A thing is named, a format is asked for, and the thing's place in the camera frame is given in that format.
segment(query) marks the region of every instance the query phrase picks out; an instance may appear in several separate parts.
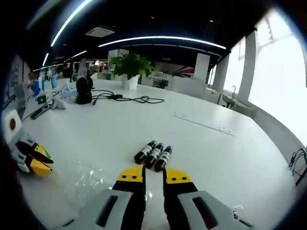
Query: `black bottle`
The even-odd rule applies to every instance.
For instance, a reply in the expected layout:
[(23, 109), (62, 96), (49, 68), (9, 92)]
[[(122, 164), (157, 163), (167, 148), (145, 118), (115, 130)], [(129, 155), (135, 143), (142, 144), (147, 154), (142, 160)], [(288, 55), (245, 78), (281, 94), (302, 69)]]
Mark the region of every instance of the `black bottle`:
[(154, 163), (158, 159), (159, 155), (161, 154), (161, 152), (163, 150), (163, 147), (164, 147), (164, 145), (162, 143), (159, 143), (153, 149), (153, 151), (150, 153), (150, 155), (146, 158), (146, 160), (145, 160), (145, 167), (147, 169), (150, 169), (154, 165)]
[(167, 148), (160, 154), (157, 163), (154, 166), (154, 170), (156, 172), (160, 172), (164, 169), (164, 167), (166, 166), (171, 154), (173, 151), (173, 147), (171, 146), (167, 146)]
[(139, 151), (135, 156), (134, 160), (137, 164), (142, 163), (143, 160), (148, 156), (148, 154), (153, 150), (157, 142), (152, 140), (150, 143), (148, 143), (141, 151)]

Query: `air conditioning vent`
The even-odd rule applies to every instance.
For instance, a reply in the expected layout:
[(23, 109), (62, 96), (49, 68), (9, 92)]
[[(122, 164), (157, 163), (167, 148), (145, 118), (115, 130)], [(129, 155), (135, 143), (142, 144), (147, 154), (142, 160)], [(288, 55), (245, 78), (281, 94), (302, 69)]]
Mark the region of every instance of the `air conditioning vent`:
[(105, 37), (113, 33), (114, 31), (107, 30), (107, 29), (100, 28), (100, 27), (95, 27), (93, 30), (90, 30), (85, 35), (92, 36), (92, 37)]

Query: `office desk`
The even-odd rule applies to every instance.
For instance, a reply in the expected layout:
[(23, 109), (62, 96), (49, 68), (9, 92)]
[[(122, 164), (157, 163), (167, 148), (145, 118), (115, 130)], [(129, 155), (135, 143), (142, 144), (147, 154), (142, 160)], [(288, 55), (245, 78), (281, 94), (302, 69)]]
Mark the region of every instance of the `office desk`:
[[(55, 162), (49, 177), (21, 175), (28, 204), (43, 224), (51, 228), (78, 216), (62, 194), (71, 177), (79, 176), (79, 161), (102, 169), (104, 179), (114, 183), (123, 170), (136, 166), (133, 156), (151, 140), (173, 146), (168, 166), (187, 172), (199, 190), (229, 207), (242, 205), (238, 215), (256, 229), (270, 230), (284, 217), (295, 201), (295, 184), (277, 147), (251, 118), (176, 92), (143, 85), (128, 92), (120, 86), (118, 81), (94, 82), (95, 89), (165, 102), (101, 99), (95, 106), (69, 104), (23, 123)], [(146, 170), (152, 199), (143, 229), (169, 229), (162, 178)]]

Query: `bottle label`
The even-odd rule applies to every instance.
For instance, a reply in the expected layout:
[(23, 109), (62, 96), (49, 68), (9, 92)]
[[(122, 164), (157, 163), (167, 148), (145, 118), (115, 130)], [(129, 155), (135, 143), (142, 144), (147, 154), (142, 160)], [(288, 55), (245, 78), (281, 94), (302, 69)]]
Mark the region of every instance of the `bottle label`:
[(169, 158), (170, 158), (171, 154), (169, 152), (163, 152), (160, 157), (159, 160), (163, 160), (166, 163), (168, 162)]
[(145, 148), (141, 150), (141, 152), (143, 152), (147, 156), (152, 150), (153, 150), (152, 147), (146, 145)]
[(160, 153), (161, 151), (159, 149), (154, 149), (150, 155), (158, 159), (158, 156), (160, 155)]

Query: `window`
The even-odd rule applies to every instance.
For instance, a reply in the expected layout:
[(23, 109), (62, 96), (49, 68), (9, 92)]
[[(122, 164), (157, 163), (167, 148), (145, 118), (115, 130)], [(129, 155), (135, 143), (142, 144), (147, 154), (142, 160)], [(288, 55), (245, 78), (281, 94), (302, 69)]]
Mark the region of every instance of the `window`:
[(249, 101), (285, 125), (307, 145), (307, 88), (302, 47), (285, 19), (272, 11), (261, 20)]
[(233, 86), (236, 87), (236, 93), (239, 92), (243, 68), (245, 61), (245, 38), (236, 44), (229, 54), (229, 62), (227, 74), (224, 84), (224, 90), (233, 91)]
[(210, 70), (208, 85), (213, 85), (214, 77), (215, 77), (216, 65)]

